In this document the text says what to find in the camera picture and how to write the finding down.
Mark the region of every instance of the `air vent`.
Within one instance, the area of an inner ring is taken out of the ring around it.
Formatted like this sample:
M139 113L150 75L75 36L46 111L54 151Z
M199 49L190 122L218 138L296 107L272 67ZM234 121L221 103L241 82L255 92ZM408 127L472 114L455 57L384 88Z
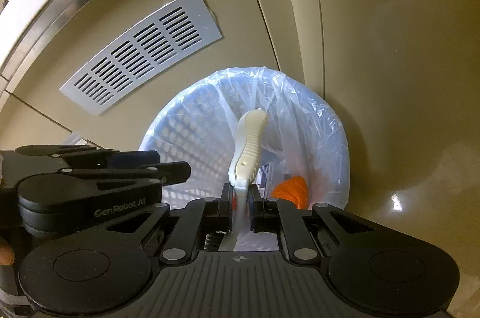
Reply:
M154 75L220 38L203 0L174 0L116 38L60 91L99 115Z

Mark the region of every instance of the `white handle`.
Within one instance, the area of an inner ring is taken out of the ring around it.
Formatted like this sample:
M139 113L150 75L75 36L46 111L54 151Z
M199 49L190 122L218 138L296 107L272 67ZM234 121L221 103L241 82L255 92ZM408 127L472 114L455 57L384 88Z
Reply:
M243 114L238 122L235 152L229 167L229 181L235 189L237 211L233 219L232 231L223 237L220 244L221 252L232 251L237 244L247 208L248 187L255 180L258 172L260 143L267 121L268 115L265 111L254 109Z
M239 180L251 184L257 176L260 162L260 143L268 115L261 109L246 112L238 121L235 153L229 167L229 181L235 186Z

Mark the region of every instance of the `wastebasket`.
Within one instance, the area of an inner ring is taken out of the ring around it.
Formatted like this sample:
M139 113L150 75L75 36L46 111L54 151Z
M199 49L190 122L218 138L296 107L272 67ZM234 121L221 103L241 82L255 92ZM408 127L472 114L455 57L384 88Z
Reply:
M156 150L162 162L191 165L190 179L165 187L162 200L182 208L193 199L219 197L229 181L237 122L256 108L269 115L260 161L265 166L263 196L286 178L302 176L310 207L325 202L343 209L350 164L342 123L313 91L266 67L215 72L181 91L160 111L140 150Z

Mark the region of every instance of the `cabinet panel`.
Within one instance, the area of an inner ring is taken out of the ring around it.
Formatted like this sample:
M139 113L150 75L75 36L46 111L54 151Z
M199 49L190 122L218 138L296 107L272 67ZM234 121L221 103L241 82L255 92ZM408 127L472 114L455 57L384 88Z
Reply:
M15 150L25 145L61 145L69 135L70 131L15 97L7 98L0 114L1 150Z
M321 4L347 209L451 254L462 280L449 310L480 317L480 0Z
M223 38L143 84L102 115L88 114L58 91L106 44L170 1L92 0L42 51L15 95L100 146L133 150L157 113L192 83L227 67L278 68L256 0L205 0Z

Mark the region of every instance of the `metal screw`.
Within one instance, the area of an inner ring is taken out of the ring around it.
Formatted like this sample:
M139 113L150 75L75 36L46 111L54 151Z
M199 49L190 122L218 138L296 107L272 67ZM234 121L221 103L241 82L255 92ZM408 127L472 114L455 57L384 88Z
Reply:
M162 256L166 258L168 261L180 260L181 258L184 258L186 255L187 254L185 253L185 250L177 249L177 248L167 249L162 254Z
M295 250L293 255L299 260L313 260L315 257L317 257L317 252L315 252L313 249L304 247Z

